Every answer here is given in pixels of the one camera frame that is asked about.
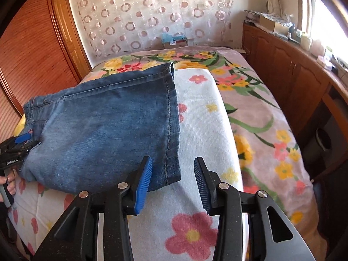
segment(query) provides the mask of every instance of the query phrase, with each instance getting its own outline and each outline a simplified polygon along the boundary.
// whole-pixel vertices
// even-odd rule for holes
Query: blue denim shorts
[[[154,161],[149,191],[181,178],[179,111],[172,63],[113,74],[24,105],[22,133],[40,143],[20,176],[68,193],[107,190]]]

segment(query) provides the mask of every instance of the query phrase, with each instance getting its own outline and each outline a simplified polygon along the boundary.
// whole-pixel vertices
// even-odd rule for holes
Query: floral bedspread
[[[296,226],[316,260],[324,260],[326,241],[316,230],[317,205],[299,147],[272,94],[239,53],[221,47],[143,51],[99,64],[83,82],[163,62],[173,62],[175,69],[211,72],[234,134],[244,191],[266,190]],[[194,75],[190,80],[201,83],[205,78]],[[223,179],[232,184],[235,176],[226,174]]]

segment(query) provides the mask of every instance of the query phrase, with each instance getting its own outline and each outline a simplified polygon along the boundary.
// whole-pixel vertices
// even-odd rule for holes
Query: person's hand
[[[11,195],[14,195],[16,193],[16,182],[15,182],[15,172],[13,169],[11,170],[10,174],[7,176],[8,182],[7,182],[7,190]],[[0,184],[6,183],[6,177],[0,177]],[[3,202],[3,198],[0,195],[0,202]]]

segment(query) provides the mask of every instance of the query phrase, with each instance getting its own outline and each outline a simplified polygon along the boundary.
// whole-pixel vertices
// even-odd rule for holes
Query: yellow fabric
[[[22,118],[20,119],[19,123],[17,124],[17,126],[13,132],[13,135],[18,136],[21,133],[21,131],[23,130],[24,125],[25,125],[25,115],[23,115]]]

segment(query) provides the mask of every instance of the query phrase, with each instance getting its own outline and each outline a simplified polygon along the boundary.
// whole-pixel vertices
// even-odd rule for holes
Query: silver bolt
[[[221,182],[221,183],[219,183],[219,188],[221,188],[221,189],[227,189],[227,188],[228,188],[228,184],[225,183],[225,182]]]
[[[258,196],[260,196],[262,198],[266,198],[268,196],[268,193],[265,192],[264,190],[259,190],[258,191]]]
[[[79,197],[86,198],[88,196],[88,191],[84,190],[79,193]]]
[[[118,187],[119,189],[125,189],[125,188],[128,187],[128,184],[127,184],[126,182],[120,182],[120,183],[117,185],[117,187]]]

